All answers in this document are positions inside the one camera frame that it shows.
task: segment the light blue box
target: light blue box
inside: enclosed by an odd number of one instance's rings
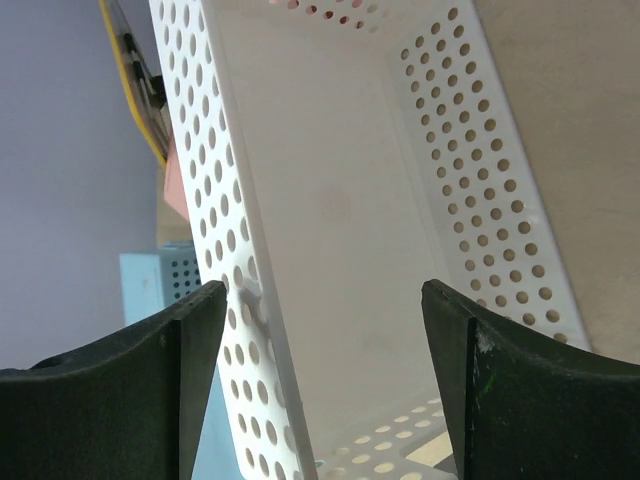
[[[192,243],[120,255],[125,323],[147,318],[200,286]],[[218,369],[213,376],[193,480],[242,480]]]

